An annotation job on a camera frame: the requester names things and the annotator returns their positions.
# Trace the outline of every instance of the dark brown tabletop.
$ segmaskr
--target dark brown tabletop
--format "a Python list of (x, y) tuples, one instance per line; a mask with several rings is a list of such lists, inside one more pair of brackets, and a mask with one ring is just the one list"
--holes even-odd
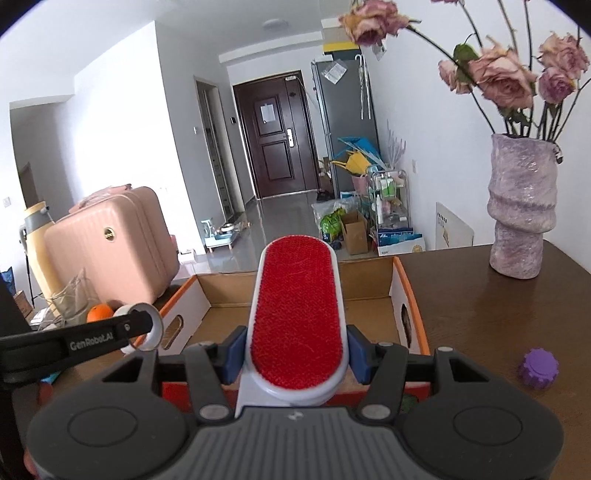
[(564, 449), (553, 480), (591, 478), (591, 275), (549, 242), (540, 275), (515, 280), (488, 265), (490, 245), (400, 256), (431, 349), (456, 348), (519, 385), (531, 348), (560, 373), (545, 391), (522, 387), (560, 419)]

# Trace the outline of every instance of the dried rose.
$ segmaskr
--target dried rose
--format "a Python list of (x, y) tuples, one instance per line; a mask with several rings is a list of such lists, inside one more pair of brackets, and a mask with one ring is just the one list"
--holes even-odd
[(589, 58), (572, 35), (560, 38), (552, 33), (540, 45), (540, 53), (540, 62), (544, 67), (558, 67), (570, 79), (580, 79), (581, 74), (589, 68)]
[(540, 77), (540, 96), (548, 103), (557, 105), (574, 92), (574, 80), (556, 67), (544, 70)]
[(442, 60), (439, 62), (438, 66), (439, 76), (446, 83), (451, 92), (455, 90), (458, 95), (462, 95), (472, 91), (469, 84), (462, 83), (457, 79), (457, 66), (451, 60)]
[(497, 42), (483, 48), (482, 56), (469, 63), (472, 79), (482, 89), (484, 98), (501, 108), (531, 108), (531, 84), (537, 76), (526, 69), (514, 50), (506, 50)]
[(339, 17), (339, 22), (354, 43), (371, 46), (387, 34), (398, 35), (400, 29), (408, 26), (410, 19), (400, 15), (393, 2), (366, 0), (363, 5)]

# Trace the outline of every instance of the brown front door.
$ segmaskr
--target brown front door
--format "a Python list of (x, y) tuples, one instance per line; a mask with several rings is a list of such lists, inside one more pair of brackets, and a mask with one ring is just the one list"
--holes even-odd
[(234, 87), (259, 198), (318, 188), (301, 72)]

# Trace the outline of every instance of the purple ceramic vase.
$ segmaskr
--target purple ceramic vase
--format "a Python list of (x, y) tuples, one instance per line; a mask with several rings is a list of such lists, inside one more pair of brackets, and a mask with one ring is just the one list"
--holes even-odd
[(554, 144), (492, 136), (488, 213), (496, 220), (491, 267), (513, 278), (534, 278), (542, 264), (543, 233), (556, 226)]

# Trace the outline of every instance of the suitcase logo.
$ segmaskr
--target suitcase logo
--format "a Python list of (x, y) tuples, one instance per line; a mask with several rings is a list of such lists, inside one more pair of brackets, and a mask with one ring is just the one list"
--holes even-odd
[(113, 231), (113, 229), (110, 226), (105, 228), (105, 231), (103, 234), (109, 242), (112, 242), (113, 240), (115, 240), (115, 232)]

